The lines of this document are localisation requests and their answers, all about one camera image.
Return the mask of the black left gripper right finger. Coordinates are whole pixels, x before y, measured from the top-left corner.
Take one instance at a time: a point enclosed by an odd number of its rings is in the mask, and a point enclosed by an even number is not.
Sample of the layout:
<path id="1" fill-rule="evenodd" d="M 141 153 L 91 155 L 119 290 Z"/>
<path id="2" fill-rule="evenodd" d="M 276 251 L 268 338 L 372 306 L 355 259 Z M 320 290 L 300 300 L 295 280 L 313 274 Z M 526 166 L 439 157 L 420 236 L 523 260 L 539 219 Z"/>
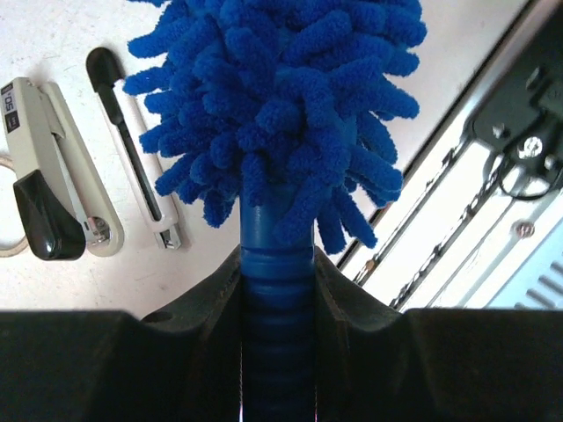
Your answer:
<path id="1" fill-rule="evenodd" d="M 397 312 L 315 253 L 321 421 L 559 421 L 562 315 Z"/>

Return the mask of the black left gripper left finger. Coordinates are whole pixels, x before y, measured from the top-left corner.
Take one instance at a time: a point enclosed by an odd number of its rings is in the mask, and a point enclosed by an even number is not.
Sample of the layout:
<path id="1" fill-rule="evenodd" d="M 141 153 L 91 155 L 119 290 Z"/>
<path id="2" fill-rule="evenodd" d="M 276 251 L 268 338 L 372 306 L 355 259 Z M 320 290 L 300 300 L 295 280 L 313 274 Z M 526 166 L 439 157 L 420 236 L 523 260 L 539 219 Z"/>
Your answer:
<path id="1" fill-rule="evenodd" d="M 4 421 L 236 421 L 240 252 L 164 307 L 5 311 Z"/>

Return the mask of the blue microfiber duster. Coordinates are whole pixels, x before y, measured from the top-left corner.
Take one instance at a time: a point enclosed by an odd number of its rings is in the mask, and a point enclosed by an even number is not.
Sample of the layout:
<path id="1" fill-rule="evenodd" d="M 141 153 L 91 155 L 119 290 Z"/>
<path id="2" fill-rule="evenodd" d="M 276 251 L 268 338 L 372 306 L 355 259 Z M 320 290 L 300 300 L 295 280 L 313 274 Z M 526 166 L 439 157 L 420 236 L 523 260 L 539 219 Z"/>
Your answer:
<path id="1" fill-rule="evenodd" d="M 222 226 L 240 210 L 241 407 L 246 421 L 312 421 L 315 240 L 377 238 L 354 200 L 397 200 L 386 126 L 418 102 L 395 84 L 419 66 L 418 1 L 159 1 L 128 43 L 162 63 L 126 79 L 159 123 L 143 150 L 173 160 L 162 195 L 200 201 Z"/>

